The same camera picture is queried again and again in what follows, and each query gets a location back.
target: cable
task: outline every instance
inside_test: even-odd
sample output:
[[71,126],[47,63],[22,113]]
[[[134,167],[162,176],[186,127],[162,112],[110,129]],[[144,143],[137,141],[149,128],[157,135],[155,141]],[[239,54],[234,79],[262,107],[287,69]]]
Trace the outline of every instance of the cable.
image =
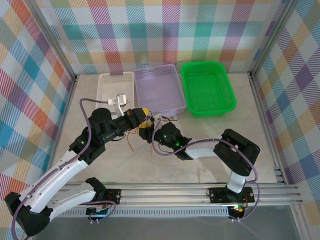
[[248,197],[247,197],[247,195],[244,195],[245,196],[245,209],[247,209],[248,208]]
[[160,142],[158,143],[158,147],[159,147],[159,149],[160,149],[161,152],[169,153],[169,154],[171,153],[171,152],[169,152],[169,151],[163,151],[163,150],[160,148]]
[[125,107],[126,105],[128,105],[130,102],[131,102],[131,101],[129,101],[129,99],[127,99],[126,102],[125,102],[125,105],[123,105],[123,106],[121,107],[121,109],[123,110],[124,107]]
[[170,118],[166,117],[166,116],[161,116],[163,118],[164,121],[167,121],[168,123],[170,123]]
[[119,138],[119,139],[112,139],[111,141],[112,141],[112,142],[118,142],[118,141],[124,139],[125,137],[126,137],[126,134],[124,133],[124,134],[123,134],[123,137],[121,137],[121,138]]
[[131,146],[131,144],[130,144],[130,142],[129,142],[129,134],[135,134],[135,133],[128,131],[128,135],[126,136],[126,140],[127,140],[128,144],[129,144],[132,152],[134,152],[135,150],[134,150],[134,148]]
[[257,182],[255,182],[254,184],[256,185],[256,188],[257,188],[257,190],[258,190],[258,196],[257,196],[257,198],[256,198],[255,204],[254,204],[253,208],[251,209],[251,211],[250,211],[247,215],[245,215],[244,217],[242,217],[241,220],[246,219],[246,218],[248,218],[250,215],[252,215],[252,214],[254,213],[254,211],[256,210],[256,207],[257,207],[258,203],[260,202],[260,194],[261,194],[261,193],[260,193],[260,186],[259,186],[259,184],[258,184]]
[[77,160],[81,154],[83,154],[87,148],[90,145],[91,142],[91,136],[92,136],[92,131],[91,131],[91,127],[90,127],[90,123],[89,123],[89,119],[88,116],[86,114],[86,111],[84,109],[83,106],[83,101],[88,101],[88,102],[94,102],[94,103],[100,103],[100,104],[107,104],[108,101],[99,101],[99,100],[94,100],[94,99],[90,99],[90,98],[81,98],[79,101],[80,104],[80,109],[83,113],[86,125],[88,127],[88,140],[84,146],[84,148],[77,154],[75,155],[73,158],[71,158],[69,161],[66,161],[65,163],[63,163],[62,165],[59,165],[58,168],[53,169],[51,172],[49,172],[43,179],[41,179],[38,184],[36,184],[33,189],[26,195],[26,197],[21,201],[21,203],[19,204],[19,206],[16,208],[15,213],[13,215],[12,218],[12,223],[11,223],[11,232],[12,232],[12,236],[14,240],[19,240],[18,236],[17,236],[17,232],[16,232],[16,221],[17,221],[17,217],[18,217],[18,213],[20,212],[21,208],[23,207],[23,205],[26,203],[26,201],[29,199],[28,196],[32,196],[32,194],[34,194],[36,192],[36,190],[41,186],[41,184],[46,181],[48,178],[50,178],[53,174],[55,174],[57,171],[60,171],[62,168],[64,168],[65,166],[67,166],[68,164],[70,164],[72,161]]

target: metal frame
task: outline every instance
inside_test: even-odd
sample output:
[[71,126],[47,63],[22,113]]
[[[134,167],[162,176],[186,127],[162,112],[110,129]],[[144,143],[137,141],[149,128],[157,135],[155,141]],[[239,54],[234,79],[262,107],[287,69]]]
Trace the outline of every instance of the metal frame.
[[253,80],[253,77],[249,73],[248,73],[248,79],[249,79],[251,90],[253,93],[255,105],[258,110],[258,114],[259,114],[260,122],[262,125],[262,129],[264,132],[264,136],[265,136],[266,142],[268,144],[269,151],[270,151],[272,158],[273,158],[274,166],[280,169],[284,182],[286,184],[288,184],[289,182],[288,182],[288,178],[286,176],[285,168],[280,160],[280,155],[277,150],[277,146],[276,146],[276,143],[275,143],[273,135],[272,135],[271,127],[268,123],[268,119],[267,119],[267,116],[265,114],[265,111],[264,111],[264,108],[262,105],[262,100],[259,95],[258,87],[257,87],[255,81]]
[[64,54],[64,51],[62,50],[57,38],[55,37],[50,26],[48,25],[38,4],[36,3],[35,0],[24,0],[24,3],[28,7],[36,23],[39,25],[39,28],[41,29],[49,45],[54,50],[57,58],[59,59],[62,66],[64,67],[65,71],[68,73],[69,77],[72,78],[72,80],[75,82],[77,78],[77,74],[74,72],[73,68],[71,67],[66,55]]
[[[278,205],[290,205],[292,213],[301,236],[301,239],[314,239],[315,236],[311,234],[306,224],[306,214],[301,207],[302,197],[300,196],[298,187],[296,185],[284,184],[288,183],[288,179],[284,172],[284,167],[280,161],[280,156],[277,151],[276,144],[272,137],[272,131],[268,124],[267,117],[263,110],[263,105],[258,94],[258,89],[254,81],[254,77],[257,75],[261,69],[263,63],[265,62],[268,54],[270,53],[273,45],[275,44],[277,38],[279,37],[283,27],[285,26],[287,20],[289,19],[292,11],[294,10],[296,4],[299,0],[288,0],[286,6],[284,7],[279,19],[277,20],[274,29],[272,30],[270,37],[268,38],[264,48],[258,57],[255,66],[249,77],[250,86],[258,109],[260,121],[266,137],[266,141],[269,150],[272,154],[274,161],[274,171],[277,178],[277,183],[260,183],[261,187],[261,197],[258,206],[278,206]],[[53,148],[53,154],[51,160],[54,157],[55,149],[57,143],[59,142],[61,136],[61,130],[63,129],[63,124],[65,123],[66,116],[68,115],[71,101],[75,93],[77,85],[77,75],[73,71],[67,57],[65,56],[61,46],[54,36],[50,26],[46,22],[39,6],[35,0],[25,0],[24,1],[29,8],[31,14],[35,18],[37,24],[42,30],[44,36],[46,37],[48,43],[56,53],[62,66],[72,78],[72,88],[70,91],[69,98],[67,100],[66,110],[62,116],[61,126],[58,132],[58,139]],[[61,191],[71,190],[80,185],[80,183],[68,183]],[[120,211],[117,213],[118,217],[136,217],[136,213],[133,214],[132,209],[147,209],[151,208],[158,210],[164,210],[157,212],[157,215],[166,215],[168,209],[187,209],[188,211],[193,211],[193,216],[203,216],[203,211],[199,210],[214,210],[215,213],[218,209],[227,206],[225,204],[210,204],[210,199],[206,194],[208,188],[211,187],[224,187],[225,183],[106,183],[108,188],[119,188],[121,189],[121,203],[117,209]],[[252,187],[255,197],[257,197],[257,186],[250,185]],[[61,217],[83,217],[84,206],[76,207],[70,211],[65,212]]]
[[[103,214],[94,214],[95,217],[104,217]],[[227,206],[200,206],[200,207],[121,207],[117,206],[110,217],[134,218],[185,218],[185,217],[227,217]],[[85,207],[74,207],[65,211],[57,218],[87,218]]]
[[[81,183],[68,183],[61,191],[76,188]],[[220,207],[234,204],[210,203],[207,189],[224,188],[225,183],[104,183],[106,188],[121,189],[121,208],[132,207]],[[260,206],[301,204],[302,197],[296,185],[283,183],[260,183]],[[257,198],[258,189],[252,187]]]
[[286,5],[284,6],[282,12],[280,13],[280,17],[276,21],[272,32],[268,40],[266,41],[258,59],[255,62],[255,65],[252,69],[252,76],[253,78],[257,75],[259,70],[261,69],[262,65],[264,64],[267,56],[269,55],[271,49],[273,48],[275,42],[277,41],[282,29],[286,25],[287,20],[289,19],[291,13],[295,9],[299,0],[287,0]]

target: purple basket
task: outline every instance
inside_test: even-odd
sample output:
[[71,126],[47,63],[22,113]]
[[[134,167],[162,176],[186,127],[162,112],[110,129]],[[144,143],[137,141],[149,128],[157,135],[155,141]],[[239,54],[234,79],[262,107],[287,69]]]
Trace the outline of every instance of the purple basket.
[[140,68],[134,71],[139,106],[170,117],[183,114],[186,100],[173,64]]

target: plaid wall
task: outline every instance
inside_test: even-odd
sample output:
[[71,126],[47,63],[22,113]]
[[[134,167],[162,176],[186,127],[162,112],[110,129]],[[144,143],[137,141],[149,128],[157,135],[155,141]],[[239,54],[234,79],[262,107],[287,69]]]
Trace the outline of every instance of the plaid wall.
[[263,68],[259,94],[289,182],[320,234],[320,1],[300,0]]
[[22,0],[0,0],[0,239],[12,239],[4,202],[46,170],[71,80]]
[[259,46],[258,50],[256,51],[256,53],[254,55],[254,58],[253,58],[253,61],[252,61],[251,65],[250,65],[249,71],[253,70],[253,68],[254,68],[254,66],[255,66],[255,64],[257,62],[257,59],[260,56],[260,53],[261,53],[262,49],[264,48],[264,46],[265,46],[265,44],[266,44],[266,42],[267,42],[267,40],[268,40],[268,38],[270,36],[270,33],[272,32],[272,30],[276,26],[276,22],[279,19],[280,14],[282,13],[283,9],[285,8],[285,5],[286,5],[287,2],[288,2],[288,0],[281,0],[281,3],[280,3],[278,9],[276,10],[276,12],[274,14],[274,16],[272,18],[272,21],[271,21],[268,29],[266,30],[266,32],[265,32],[265,34],[263,36],[263,39],[262,39],[262,41],[260,43],[260,46]]
[[75,72],[219,61],[247,72],[281,0],[38,0]]

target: white table surface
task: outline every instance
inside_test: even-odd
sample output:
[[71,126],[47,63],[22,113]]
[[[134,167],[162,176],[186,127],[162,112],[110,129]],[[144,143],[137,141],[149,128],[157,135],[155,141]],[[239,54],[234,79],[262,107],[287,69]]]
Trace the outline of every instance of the white table surface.
[[[218,117],[196,118],[186,108],[184,114],[175,116],[179,121],[175,121],[174,124],[181,130],[183,136],[195,139],[215,138],[219,137],[225,129],[235,130],[256,143],[261,149],[254,165],[258,172],[258,182],[275,183],[274,162],[268,149],[247,74],[229,73],[228,76],[237,100],[234,111]],[[86,126],[79,100],[81,98],[96,99],[97,87],[98,75],[81,75],[78,79],[53,163],[62,157]],[[96,104],[85,102],[84,107],[90,116]],[[108,142],[105,146],[106,151],[71,181],[84,182],[91,177],[96,177],[101,182],[115,183],[225,183],[228,181],[230,170],[218,157],[182,161],[174,155],[157,155],[151,145],[138,135],[130,134],[129,141],[134,152],[126,138],[118,142]],[[251,171],[248,179],[253,178],[253,171]]]

